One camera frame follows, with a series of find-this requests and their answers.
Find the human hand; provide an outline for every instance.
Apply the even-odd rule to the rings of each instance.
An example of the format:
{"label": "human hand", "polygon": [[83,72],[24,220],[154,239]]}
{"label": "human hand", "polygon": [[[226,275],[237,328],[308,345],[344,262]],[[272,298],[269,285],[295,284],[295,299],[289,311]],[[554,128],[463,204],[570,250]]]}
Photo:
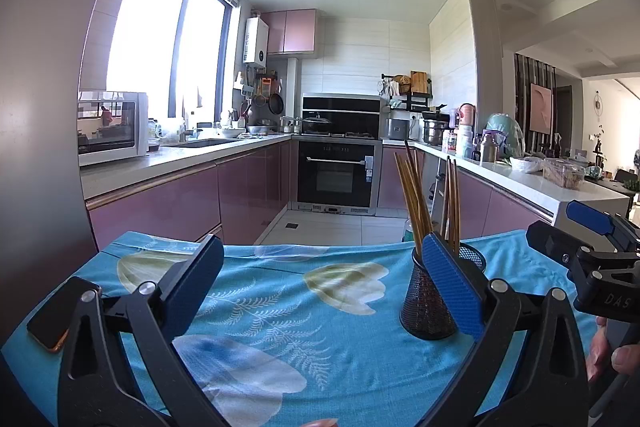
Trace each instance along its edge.
{"label": "human hand", "polygon": [[[598,378],[607,366],[607,357],[611,351],[607,341],[607,319],[596,317],[598,331],[593,335],[589,356],[587,357],[587,378],[589,381]],[[640,345],[621,346],[611,355],[611,365],[619,373],[632,375],[640,367]]]}

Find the pink cabinet door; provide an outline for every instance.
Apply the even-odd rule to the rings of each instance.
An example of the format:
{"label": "pink cabinet door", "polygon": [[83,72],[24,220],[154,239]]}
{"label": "pink cabinet door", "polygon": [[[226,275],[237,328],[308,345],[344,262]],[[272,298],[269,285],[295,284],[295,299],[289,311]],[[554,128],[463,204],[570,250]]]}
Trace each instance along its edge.
{"label": "pink cabinet door", "polygon": [[282,53],[284,51],[284,28],[287,12],[269,12],[260,15],[269,27],[267,53]]}
{"label": "pink cabinet door", "polygon": [[100,249],[133,231],[195,241],[220,223],[218,169],[148,188],[89,212]]}
{"label": "pink cabinet door", "polygon": [[289,203],[289,173],[290,173],[291,143],[280,143],[280,204],[278,211]]}
{"label": "pink cabinet door", "polygon": [[316,40],[316,10],[287,12],[284,52],[312,52]]}
{"label": "pink cabinet door", "polygon": [[245,157],[218,165],[220,217],[226,245],[252,245],[248,242],[246,218],[249,212]]}
{"label": "pink cabinet door", "polygon": [[482,235],[527,230],[531,223],[539,219],[538,214],[531,212],[522,204],[492,190]]}
{"label": "pink cabinet door", "polygon": [[280,205],[280,144],[266,148],[266,219],[269,223],[278,215]]}
{"label": "pink cabinet door", "polygon": [[460,238],[481,237],[492,188],[458,169],[460,184]]}
{"label": "pink cabinet door", "polygon": [[396,166],[396,152],[406,156],[404,147],[384,146],[382,149],[382,169],[378,192],[378,206],[380,208],[406,208],[398,166]]}
{"label": "pink cabinet door", "polygon": [[267,210],[266,154],[263,148],[246,156],[246,169],[249,208],[246,242],[242,244],[252,245],[271,222]]}

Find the wooden cutting board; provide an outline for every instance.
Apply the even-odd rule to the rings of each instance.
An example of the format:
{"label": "wooden cutting board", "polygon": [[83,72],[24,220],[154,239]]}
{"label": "wooden cutting board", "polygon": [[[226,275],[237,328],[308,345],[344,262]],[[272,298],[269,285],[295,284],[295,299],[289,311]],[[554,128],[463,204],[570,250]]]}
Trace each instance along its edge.
{"label": "wooden cutting board", "polygon": [[428,92],[429,83],[424,71],[411,72],[411,92]]}

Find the countertop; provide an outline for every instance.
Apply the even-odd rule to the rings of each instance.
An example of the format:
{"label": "countertop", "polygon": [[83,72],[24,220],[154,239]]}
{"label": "countertop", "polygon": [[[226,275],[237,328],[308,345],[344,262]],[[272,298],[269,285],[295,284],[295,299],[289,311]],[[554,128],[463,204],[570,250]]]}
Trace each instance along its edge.
{"label": "countertop", "polygon": [[[259,139],[238,140],[237,142],[213,145],[202,148],[161,147],[157,152],[145,156],[117,160],[82,167],[80,175],[84,199],[89,200],[145,180],[169,174],[201,163],[218,160],[226,156],[250,151],[274,143],[292,139],[290,134],[274,134]],[[383,145],[404,146],[400,140],[383,140]],[[447,154],[439,147],[410,141],[410,145],[438,158],[445,159]],[[519,197],[540,206],[556,215],[560,207],[573,200],[609,201],[609,208],[626,208],[627,197],[599,185],[584,182],[579,190],[558,187],[545,180],[542,173],[525,174],[513,171],[504,164],[482,164],[465,158],[455,157],[460,168],[472,172],[485,180],[503,187]]]}
{"label": "countertop", "polygon": [[289,140],[290,134],[274,134],[210,147],[160,147],[145,156],[87,165],[80,168],[84,199],[89,200],[135,183],[187,167]]}
{"label": "countertop", "polygon": [[[404,146],[401,140],[383,140],[383,145]],[[453,156],[442,152],[439,147],[427,145],[426,143],[410,141],[410,146],[425,151],[438,158],[446,159],[447,156],[454,158],[457,165],[476,176],[480,176],[495,185],[519,195],[519,197],[540,206],[553,214],[557,214],[558,208],[563,203],[569,201],[602,201],[623,200],[625,208],[628,201],[626,196],[609,190],[599,185],[582,182],[579,190],[569,190],[559,187],[542,177],[542,172],[527,174],[525,172],[514,171],[510,166],[502,163],[483,163]]]}

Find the chopsticks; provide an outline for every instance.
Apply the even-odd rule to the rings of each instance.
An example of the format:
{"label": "chopsticks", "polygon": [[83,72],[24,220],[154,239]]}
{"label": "chopsticks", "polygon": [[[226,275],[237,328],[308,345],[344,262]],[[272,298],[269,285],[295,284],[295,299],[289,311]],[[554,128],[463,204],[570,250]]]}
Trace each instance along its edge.
{"label": "chopsticks", "polygon": [[424,201],[422,192],[422,170],[421,163],[418,160],[417,152],[412,153],[409,143],[404,142],[407,158],[403,158],[401,154],[396,153],[396,165],[402,182],[402,192],[404,193],[404,201],[406,202],[411,226],[414,229],[415,251],[419,261],[422,259],[422,240],[433,232],[433,223]]}
{"label": "chopsticks", "polygon": [[460,254],[460,182],[456,161],[451,161],[449,157],[447,157],[440,235],[455,253]]}

